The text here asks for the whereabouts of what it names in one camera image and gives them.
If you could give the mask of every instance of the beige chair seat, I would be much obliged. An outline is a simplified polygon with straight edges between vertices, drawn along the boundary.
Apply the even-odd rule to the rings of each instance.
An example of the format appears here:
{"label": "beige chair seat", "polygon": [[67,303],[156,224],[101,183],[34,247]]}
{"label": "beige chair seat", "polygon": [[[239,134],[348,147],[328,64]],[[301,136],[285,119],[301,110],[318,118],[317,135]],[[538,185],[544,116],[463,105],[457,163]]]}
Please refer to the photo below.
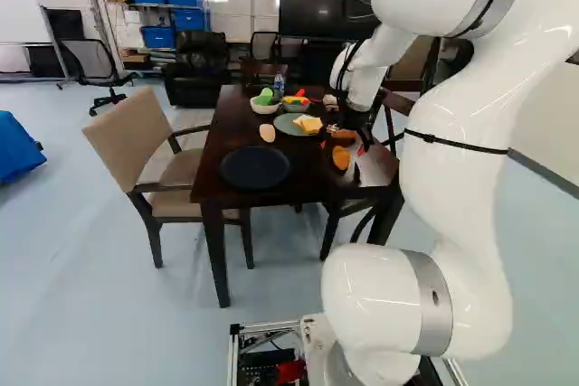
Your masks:
{"label": "beige chair seat", "polygon": [[[161,174],[159,182],[162,185],[192,186],[202,154],[202,149],[188,149],[176,154]],[[153,216],[201,218],[201,206],[190,202],[190,193],[191,187],[171,192],[151,193],[148,199],[153,207]],[[239,212],[224,210],[223,217],[239,219]]]}

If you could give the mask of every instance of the table leg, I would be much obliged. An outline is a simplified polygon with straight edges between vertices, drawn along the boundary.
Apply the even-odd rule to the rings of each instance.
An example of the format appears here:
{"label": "table leg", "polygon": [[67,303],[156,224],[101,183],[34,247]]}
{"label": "table leg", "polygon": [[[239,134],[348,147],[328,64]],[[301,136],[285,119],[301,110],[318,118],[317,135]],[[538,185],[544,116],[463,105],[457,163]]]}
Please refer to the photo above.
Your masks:
{"label": "table leg", "polygon": [[223,211],[215,203],[206,201],[201,204],[201,214],[205,229],[207,251],[214,273],[215,290],[219,299],[219,307],[229,307],[229,286],[227,284],[227,264],[225,262],[225,226]]}
{"label": "table leg", "polygon": [[391,193],[391,199],[384,204],[376,205],[376,216],[374,217],[374,223],[372,223],[372,229],[368,236],[368,244],[384,246],[402,211],[404,197],[400,190],[398,177],[393,180],[393,183],[395,183],[395,185],[393,185],[394,191]]}

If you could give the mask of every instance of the dining table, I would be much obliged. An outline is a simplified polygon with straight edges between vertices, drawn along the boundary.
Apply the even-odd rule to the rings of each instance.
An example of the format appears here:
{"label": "dining table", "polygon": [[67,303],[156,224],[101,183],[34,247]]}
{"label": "dining table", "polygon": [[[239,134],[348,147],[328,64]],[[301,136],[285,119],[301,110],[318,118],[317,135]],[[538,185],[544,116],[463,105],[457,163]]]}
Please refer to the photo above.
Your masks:
{"label": "dining table", "polygon": [[[393,197],[401,196],[398,160],[384,146],[372,146],[367,158],[358,161],[360,176],[352,182],[333,166],[331,153],[328,155],[328,139],[321,134],[293,137],[277,131],[275,141],[265,143],[260,136],[260,125],[273,124],[273,119],[283,110],[280,108],[268,116],[255,114],[250,99],[259,95],[261,88],[242,84],[222,87],[190,195],[191,202],[201,207],[220,307],[231,304],[223,210],[376,198],[383,205],[377,216],[383,214],[384,218],[375,218],[368,242],[384,244],[385,240],[381,240],[384,232],[389,233],[394,225],[387,219],[387,209]],[[308,113],[330,123],[332,119],[328,117],[335,115],[328,114],[322,103],[326,90],[323,87],[289,87],[286,94],[292,95],[300,88],[312,101]],[[246,146],[272,146],[280,150],[289,160],[289,175],[274,187],[260,191],[242,190],[228,184],[220,175],[221,163],[231,152]]]}

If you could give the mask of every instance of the chair backrest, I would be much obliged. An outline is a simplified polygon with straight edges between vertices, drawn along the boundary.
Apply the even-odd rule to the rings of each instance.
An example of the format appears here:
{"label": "chair backrest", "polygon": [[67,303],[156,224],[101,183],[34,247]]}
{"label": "chair backrest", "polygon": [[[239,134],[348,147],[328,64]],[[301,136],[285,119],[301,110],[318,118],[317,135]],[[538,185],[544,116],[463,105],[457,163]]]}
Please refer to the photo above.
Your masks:
{"label": "chair backrest", "polygon": [[275,42],[277,32],[254,32],[250,47],[250,55],[257,61],[268,61],[275,57]]}
{"label": "chair backrest", "polygon": [[119,77],[115,60],[101,40],[62,39],[59,44],[63,52],[70,53],[77,63],[79,81],[111,80]]}
{"label": "chair backrest", "polygon": [[147,87],[96,117],[82,133],[127,193],[173,131],[153,89]]}
{"label": "chair backrest", "polygon": [[422,77],[433,40],[431,36],[416,38],[402,59],[389,69],[388,79],[419,80]]}
{"label": "chair backrest", "polygon": [[177,35],[177,59],[185,61],[198,74],[225,71],[229,48],[225,33],[183,31]]}

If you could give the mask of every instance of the whiteboard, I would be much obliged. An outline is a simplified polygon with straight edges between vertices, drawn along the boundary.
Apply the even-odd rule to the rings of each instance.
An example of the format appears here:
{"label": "whiteboard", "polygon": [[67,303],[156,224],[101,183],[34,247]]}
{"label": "whiteboard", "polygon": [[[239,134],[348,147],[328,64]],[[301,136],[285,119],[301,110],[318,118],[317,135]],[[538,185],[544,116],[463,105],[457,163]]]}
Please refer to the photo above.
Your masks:
{"label": "whiteboard", "polygon": [[0,0],[0,43],[51,42],[37,0]]}

